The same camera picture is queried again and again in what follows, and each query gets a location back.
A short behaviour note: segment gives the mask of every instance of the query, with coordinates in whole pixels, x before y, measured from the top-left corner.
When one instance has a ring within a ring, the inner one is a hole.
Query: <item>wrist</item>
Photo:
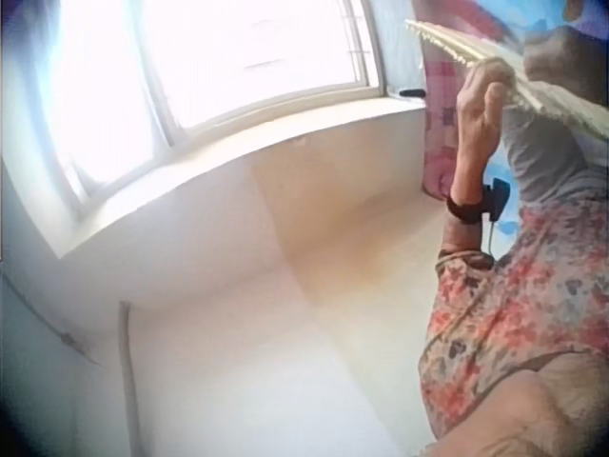
[[[483,197],[484,167],[457,163],[450,197],[457,205],[477,205]]]

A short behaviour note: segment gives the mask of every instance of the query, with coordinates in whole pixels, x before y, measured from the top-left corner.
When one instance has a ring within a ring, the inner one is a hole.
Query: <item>hand fan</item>
[[[406,26],[471,67],[482,60],[500,57],[516,74],[511,93],[512,103],[522,109],[561,121],[569,127],[585,129],[596,137],[609,140],[609,109],[594,104],[569,90],[542,81],[529,81],[521,55],[489,40],[425,22],[406,21]]]

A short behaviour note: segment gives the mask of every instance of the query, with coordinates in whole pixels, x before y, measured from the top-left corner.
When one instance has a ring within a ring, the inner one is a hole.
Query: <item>skin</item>
[[[566,56],[560,54],[559,44],[567,50]],[[602,51],[587,53],[589,46],[587,38],[570,31],[565,34],[563,29],[536,37],[525,51],[527,73],[530,79],[551,79],[548,82],[601,104],[606,101],[606,71],[605,76],[589,71],[598,69],[599,60],[606,67],[606,52],[603,63]],[[499,145],[503,102],[512,81],[512,70],[502,60],[492,59],[470,71],[459,94],[460,146],[450,191],[458,205],[477,204],[482,199],[482,175]],[[467,226],[448,214],[442,250],[480,250],[481,233],[481,224]],[[606,411],[607,361],[562,354],[501,381],[428,455],[582,456],[603,432]]]

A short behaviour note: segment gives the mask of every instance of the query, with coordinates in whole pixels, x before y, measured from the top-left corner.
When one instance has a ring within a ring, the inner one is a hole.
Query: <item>floral shirt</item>
[[[527,361],[564,352],[609,359],[609,207],[581,191],[521,208],[521,233],[498,262],[479,251],[441,258],[420,360],[437,438]]]

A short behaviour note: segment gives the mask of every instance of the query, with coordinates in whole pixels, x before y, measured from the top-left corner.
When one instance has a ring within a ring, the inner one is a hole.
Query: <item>black wristband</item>
[[[475,226],[482,222],[482,214],[486,211],[484,198],[476,205],[457,205],[448,195],[446,199],[448,211],[467,226]]]

